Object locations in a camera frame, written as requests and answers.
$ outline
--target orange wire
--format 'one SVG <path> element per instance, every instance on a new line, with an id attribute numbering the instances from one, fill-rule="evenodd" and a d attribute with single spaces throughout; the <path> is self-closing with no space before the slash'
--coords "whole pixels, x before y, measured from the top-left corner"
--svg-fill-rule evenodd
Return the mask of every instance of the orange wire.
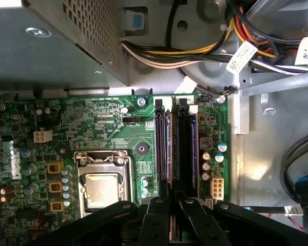
<path id="1" fill-rule="evenodd" d="M 245 32 L 246 36 L 248 37 L 248 39 L 251 40 L 252 43 L 254 43 L 254 44 L 256 44 L 256 45 L 266 45 L 266 44 L 269 43 L 268 41 L 262 41 L 262 42 L 256 41 L 256 40 L 252 37 L 252 35 L 251 35 L 250 32 L 248 31 L 248 29 L 247 29 L 247 27 L 246 27 L 246 25 L 245 25 L 244 23 L 242 23 L 242 27 L 243 27 L 243 29 L 244 29 L 244 32 Z"/>
<path id="2" fill-rule="evenodd" d="M 241 21 L 237 15 L 235 15 L 235 25 L 242 38 L 247 41 L 247 37 L 241 28 Z"/>

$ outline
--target ram slot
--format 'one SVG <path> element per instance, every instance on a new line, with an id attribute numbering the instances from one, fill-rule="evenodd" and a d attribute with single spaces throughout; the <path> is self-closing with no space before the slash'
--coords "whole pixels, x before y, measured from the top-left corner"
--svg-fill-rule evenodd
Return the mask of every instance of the ram slot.
<path id="1" fill-rule="evenodd" d="M 156 142 L 156 165 L 159 196 L 167 197 L 167 163 L 166 163 L 166 113 L 163 109 L 155 110 L 155 142 Z"/>
<path id="2" fill-rule="evenodd" d="M 192 139 L 192 185 L 195 189 L 197 197 L 200 197 L 200 187 L 199 187 L 199 130 L 198 130 L 198 116 L 197 114 L 190 117 L 191 124 L 191 139 Z"/>
<path id="3" fill-rule="evenodd" d="M 178 118 L 179 131 L 179 168 L 180 180 L 183 182 L 184 192 L 186 196 L 194 196 L 194 189 L 192 186 L 191 173 L 191 127 L 188 115 L 188 109 L 180 108 Z"/>

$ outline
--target green circuit board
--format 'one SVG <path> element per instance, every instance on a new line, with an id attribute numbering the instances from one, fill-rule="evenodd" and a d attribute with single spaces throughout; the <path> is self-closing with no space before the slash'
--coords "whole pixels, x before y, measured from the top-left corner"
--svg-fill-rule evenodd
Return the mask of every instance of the green circuit board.
<path id="1" fill-rule="evenodd" d="M 227 103 L 219 104 L 208 96 L 192 96 L 193 103 L 199 105 L 198 141 L 201 137 L 210 138 L 213 147 L 208 152 L 213 156 L 217 151 L 216 142 L 228 143 Z M 137 103 L 140 97 L 146 101 L 142 107 Z M 16 197 L 0 202 L 0 245 L 23 245 L 80 218 L 77 152 L 126 151 L 131 160 L 128 175 L 133 187 L 129 199 L 139 204 L 144 197 L 157 196 L 153 97 L 0 101 L 0 120 L 4 121 L 0 126 L 0 136 L 12 137 L 7 141 L 0 139 L 0 183 L 16 187 Z M 44 139 L 51 136 L 52 140 L 38 143 L 35 132 L 43 133 Z M 139 152 L 139 144 L 145 147 L 145 154 Z M 210 183 L 200 179 L 203 150 L 200 143 L 198 147 L 200 198 L 206 199 L 210 196 Z M 30 156 L 22 157 L 25 151 Z M 228 195 L 228 150 L 224 156 L 220 163 L 211 159 L 208 173 L 224 178 L 225 195 Z M 35 171 L 23 175 L 23 170 L 31 165 L 36 167 Z M 50 185 L 61 183 L 63 176 L 56 170 L 50 172 L 50 165 L 59 167 L 59 171 L 71 167 L 69 193 L 73 200 L 70 206 L 59 207 L 59 211 L 53 210 L 51 203 L 60 202 L 62 205 L 63 191 L 52 192 Z M 148 182 L 146 192 L 142 187 L 144 178 Z M 25 189 L 30 186 L 35 186 L 36 192 L 26 195 Z M 46 221 L 37 228 L 43 216 Z"/>

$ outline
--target metal bracket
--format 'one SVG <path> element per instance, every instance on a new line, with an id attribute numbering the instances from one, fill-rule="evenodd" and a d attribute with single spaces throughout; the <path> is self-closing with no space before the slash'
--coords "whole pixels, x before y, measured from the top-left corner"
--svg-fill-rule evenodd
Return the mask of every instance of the metal bracket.
<path id="1" fill-rule="evenodd" d="M 263 115 L 274 115 L 276 109 L 269 105 L 269 94 L 262 94 L 260 99 L 260 107 Z"/>

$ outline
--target motherboard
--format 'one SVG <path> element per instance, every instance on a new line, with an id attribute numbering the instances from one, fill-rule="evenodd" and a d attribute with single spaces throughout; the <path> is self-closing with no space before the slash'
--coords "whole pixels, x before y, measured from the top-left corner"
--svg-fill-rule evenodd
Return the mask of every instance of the motherboard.
<path id="1" fill-rule="evenodd" d="M 1 100 L 0 245 L 140 204 L 162 184 L 213 206 L 229 193 L 227 144 L 224 97 Z"/>

